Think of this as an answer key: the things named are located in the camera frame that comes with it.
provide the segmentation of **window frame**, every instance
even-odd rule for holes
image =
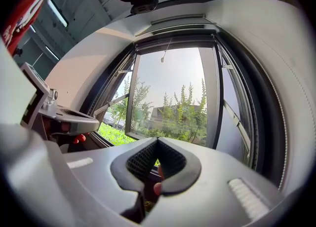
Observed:
[[[170,49],[177,48],[211,48],[214,56],[214,68],[216,72],[216,111],[215,114],[207,113],[207,134],[206,134],[206,147],[216,149],[222,124],[223,108],[224,108],[224,84],[223,84],[223,74],[222,74],[222,64],[221,56],[219,52],[219,46],[215,42],[214,30],[198,30],[198,31],[177,31],[171,33],[165,33],[158,35],[157,38],[147,38],[141,40],[135,44],[136,46],[136,60],[134,64],[134,70],[132,73],[129,98],[127,103],[126,121],[125,121],[125,134],[133,139],[145,138],[142,135],[131,132],[131,119],[132,119],[132,102],[135,91],[135,82],[138,72],[138,66],[140,61],[140,56],[143,54],[153,53],[157,51],[166,50],[169,45]],[[209,71],[209,65],[205,57],[201,57],[203,72]],[[206,99],[212,100],[213,89],[210,87],[210,82],[213,80],[210,74],[204,74],[205,88],[206,88]],[[207,110],[213,110],[212,102],[207,102]]]
[[[259,154],[256,154],[255,152],[260,151],[260,154],[264,152],[263,143],[265,136],[263,133],[264,125],[261,107],[259,105],[256,90],[252,85],[252,81],[248,75],[248,72],[245,70],[239,57],[236,56],[232,49],[221,38],[220,34],[223,33],[225,32],[221,30],[215,39],[221,48],[222,55],[225,55],[223,56],[223,60],[227,65],[233,68],[232,70],[228,71],[237,96],[239,119],[248,137],[250,138],[250,157],[247,158],[247,154],[245,152],[246,147],[244,146],[242,162],[257,172],[261,172],[263,165],[262,156],[259,156]]]
[[[154,35],[152,37],[144,38],[139,41],[135,41],[131,43],[124,51],[122,51],[119,56],[117,56],[113,62],[110,63],[110,65],[105,69],[105,71],[101,74],[101,76],[98,78],[97,82],[94,84],[92,90],[90,91],[89,95],[87,96],[83,106],[81,107],[81,112],[88,113],[89,115],[92,115],[94,110],[100,108],[104,104],[110,102],[123,81],[126,73],[118,74],[119,71],[126,71],[131,68],[131,65],[133,62],[134,68],[133,73],[131,77],[131,84],[130,84],[130,91],[129,91],[129,99],[128,99],[128,106],[126,111],[126,117],[130,117],[131,119],[131,102],[133,99],[133,94],[131,95],[131,91],[134,91],[134,89],[131,89],[133,82],[136,80],[137,70],[138,70],[138,63],[140,55],[155,52],[155,51],[162,51],[166,50],[167,46],[169,45],[169,49],[176,49],[176,48],[189,48],[189,47],[209,47],[213,49],[213,53],[215,55],[215,61],[217,62],[216,68],[218,68],[218,72],[220,73],[220,77],[217,80],[217,83],[220,85],[220,92],[217,96],[219,96],[219,99],[221,101],[221,104],[218,108],[218,124],[216,128],[216,133],[214,140],[210,140],[210,137],[207,137],[207,142],[212,142],[211,145],[212,148],[216,148],[219,134],[221,131],[221,122],[222,122],[222,116],[223,116],[223,108],[224,108],[224,86],[223,86],[223,74],[222,74],[222,62],[225,61],[225,63],[228,65],[234,65],[236,68],[236,71],[229,70],[230,76],[232,78],[232,82],[234,85],[234,89],[237,96],[237,101],[239,105],[239,111],[240,111],[240,121],[245,126],[244,121],[248,120],[247,117],[245,117],[244,114],[244,108],[242,107],[242,98],[240,96],[243,93],[242,85],[245,85],[243,76],[241,77],[240,74],[243,74],[245,71],[242,67],[240,67],[240,61],[238,58],[232,53],[229,47],[220,39],[219,32],[222,30],[218,27],[214,27],[214,29],[202,29],[202,30],[177,30],[177,31],[171,31],[166,32],[158,35]],[[229,58],[231,60],[225,60],[222,57],[222,49],[225,49],[227,54],[229,55]],[[210,100],[209,94],[211,93],[207,87],[207,83],[205,82],[206,87],[206,94],[207,99]],[[249,89],[247,89],[247,93],[243,93],[248,96],[249,92],[251,92]],[[107,110],[105,109],[102,113],[97,115],[97,119],[100,121],[103,120],[103,116]],[[133,139],[140,139],[143,137],[140,137],[140,135],[134,134],[130,131],[126,131],[127,128],[130,128],[130,121],[125,122],[125,134]],[[103,147],[108,146],[114,146],[111,142],[108,140],[98,137],[98,141],[104,141]]]

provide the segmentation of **black mesh insert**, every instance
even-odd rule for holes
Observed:
[[[151,143],[127,160],[126,167],[134,176],[143,181],[153,168],[156,156],[157,141]]]
[[[157,156],[161,163],[163,175],[167,179],[180,172],[186,166],[187,161],[181,153],[165,143],[159,141],[158,145]]]
[[[155,141],[130,157],[126,167],[134,176],[143,181],[159,159],[164,177],[167,179],[180,172],[186,165],[185,157],[161,141]]]

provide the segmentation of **light fixture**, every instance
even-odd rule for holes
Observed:
[[[59,58],[47,46],[45,47],[57,60],[59,60]]]
[[[31,30],[36,33],[36,30],[34,29],[34,27],[32,25],[30,25]]]
[[[54,12],[54,14],[57,16],[59,21],[63,24],[63,26],[67,27],[68,22],[64,18],[64,16],[59,12],[59,9],[56,7],[55,3],[52,0],[47,0],[48,6],[51,8],[51,10]]]

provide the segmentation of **sky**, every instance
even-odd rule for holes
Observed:
[[[140,82],[150,86],[145,102],[153,102],[152,106],[163,106],[163,97],[167,93],[175,104],[174,92],[178,99],[181,97],[181,88],[186,86],[189,94],[189,85],[192,84],[193,100],[202,97],[202,79],[204,80],[203,67],[198,48],[183,48],[168,50],[163,63],[161,58],[164,51],[144,54],[140,57],[137,76]]]

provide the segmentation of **gray panel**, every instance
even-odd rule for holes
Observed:
[[[203,65],[207,99],[207,138],[206,146],[215,149],[217,127],[219,122],[219,69],[213,48],[198,48]]]
[[[14,61],[18,65],[23,65],[25,62],[33,65],[38,74],[45,80],[56,64],[43,53],[32,38],[27,41],[22,50],[21,57],[14,56]]]
[[[191,25],[205,25],[205,24],[213,25],[213,23],[211,23],[210,21],[204,18],[184,18],[184,19],[164,21],[161,23],[152,24],[145,31],[143,31],[140,34],[137,34],[136,37],[147,34],[147,33],[152,33],[158,30],[168,31],[168,29],[173,28],[175,26],[191,26]]]
[[[0,141],[4,176],[22,209],[40,226],[136,226],[82,186],[56,143],[44,143],[34,131],[16,125],[1,125]]]
[[[92,17],[89,18],[87,23],[83,26],[83,29],[80,31],[79,40],[84,39],[85,37],[87,37],[88,35],[92,34],[93,32],[97,31],[98,29],[102,27],[103,26],[100,24],[97,17],[93,15]]]
[[[91,10],[87,8],[86,1],[82,0],[76,11],[74,12],[73,19],[69,24],[69,31],[77,37],[78,40],[82,40],[83,38],[80,37],[82,30],[85,28],[86,24],[89,22],[90,19],[93,18],[94,14]]]
[[[95,198],[104,205],[109,206],[113,211],[122,213],[132,208],[136,202],[138,193],[122,190],[111,174],[110,164],[120,154],[147,142],[151,138],[139,140],[122,146],[115,146],[105,149],[75,152],[64,154],[64,159],[69,162],[91,158],[93,162],[78,168],[72,172],[80,180],[83,186],[93,193]]]
[[[221,133],[216,150],[229,154],[242,162],[243,143],[238,128],[234,125],[232,117],[223,109]]]
[[[73,47],[73,45],[59,30],[59,28],[64,28],[62,23],[58,20],[58,18],[55,15],[52,14],[52,12],[49,11],[50,8],[47,8],[46,6],[42,7],[42,10],[37,18],[36,26],[38,27],[38,25],[41,24],[43,28],[47,31],[49,37],[52,38],[54,42],[58,44],[58,46],[64,51],[64,53],[66,53]],[[53,43],[51,43],[50,45],[52,51],[56,53],[56,51],[54,51],[55,45]]]
[[[250,223],[241,203],[228,186],[228,182],[236,178],[243,179],[269,209],[282,200],[273,184],[229,155],[178,140],[167,140],[193,152],[202,164],[202,171],[196,183],[185,192],[160,196],[142,225],[202,227]]]

